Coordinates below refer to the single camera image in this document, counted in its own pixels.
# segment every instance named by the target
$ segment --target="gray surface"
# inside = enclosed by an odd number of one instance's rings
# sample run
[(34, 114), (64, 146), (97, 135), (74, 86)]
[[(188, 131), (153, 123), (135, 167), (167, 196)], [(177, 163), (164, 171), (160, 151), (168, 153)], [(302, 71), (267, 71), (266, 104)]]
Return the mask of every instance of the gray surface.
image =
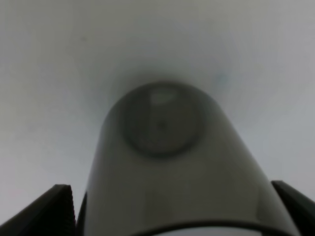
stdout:
[(83, 198), (137, 70), (211, 94), (270, 179), (315, 199), (311, 0), (1, 0), (0, 222), (55, 183)]
[[(151, 95), (161, 88), (174, 89), (178, 96), (157, 107)], [(163, 141), (177, 142), (173, 131), (192, 109), (179, 106), (182, 102), (194, 107), (200, 130), (193, 144), (170, 154)], [(135, 139), (145, 142), (141, 147), (125, 134), (130, 119)], [(167, 124), (162, 133), (153, 128), (159, 120)], [(196, 129), (194, 122), (185, 126), (182, 129)], [(147, 145), (150, 151), (143, 148)], [(205, 221), (242, 222), (300, 235), (271, 183), (209, 96), (161, 83), (124, 96), (102, 127), (87, 186), (84, 235), (129, 236)]]
[(175, 232), (160, 234), (159, 236), (260, 236), (261, 233), (243, 230), (243, 229), (227, 229), (227, 228), (198, 228), (190, 230), (178, 230)]

